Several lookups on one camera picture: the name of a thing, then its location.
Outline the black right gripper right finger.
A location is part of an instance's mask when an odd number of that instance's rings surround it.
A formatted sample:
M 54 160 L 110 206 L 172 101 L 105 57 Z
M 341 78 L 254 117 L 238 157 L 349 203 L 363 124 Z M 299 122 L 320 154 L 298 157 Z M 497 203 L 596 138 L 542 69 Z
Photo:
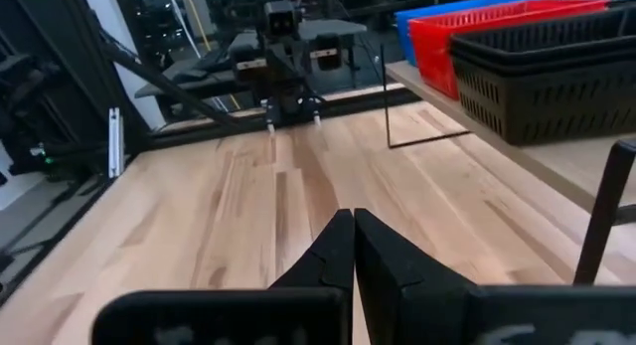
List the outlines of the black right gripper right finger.
M 632 286 L 477 284 L 366 209 L 356 272 L 374 344 L 632 344 Z

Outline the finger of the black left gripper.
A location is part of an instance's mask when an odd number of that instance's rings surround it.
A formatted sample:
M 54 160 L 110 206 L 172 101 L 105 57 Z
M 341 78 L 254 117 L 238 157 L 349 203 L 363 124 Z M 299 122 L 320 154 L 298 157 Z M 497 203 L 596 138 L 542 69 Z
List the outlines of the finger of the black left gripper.
M 304 43 L 301 52 L 298 67 L 303 86 L 301 105 L 307 113 L 311 113 L 315 126 L 321 127 L 320 108 L 326 99 L 313 89 L 307 77 L 313 73 L 313 61 L 317 62 L 321 71 L 333 71 L 342 67 L 341 39 L 335 33 L 318 34 L 312 43 Z
M 231 61 L 235 80 L 238 84 L 249 86 L 254 99 L 265 111 L 265 123 L 270 135 L 275 134 L 274 121 L 270 112 L 267 94 L 267 60 L 264 53 L 250 44 L 235 46 L 231 49 Z

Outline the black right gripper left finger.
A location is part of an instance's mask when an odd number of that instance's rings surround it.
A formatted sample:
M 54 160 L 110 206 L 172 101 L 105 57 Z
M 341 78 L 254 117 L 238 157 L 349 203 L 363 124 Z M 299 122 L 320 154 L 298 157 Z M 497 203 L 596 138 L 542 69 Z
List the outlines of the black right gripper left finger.
M 349 344 L 354 216 L 337 211 L 266 289 L 143 290 L 102 307 L 93 344 Z

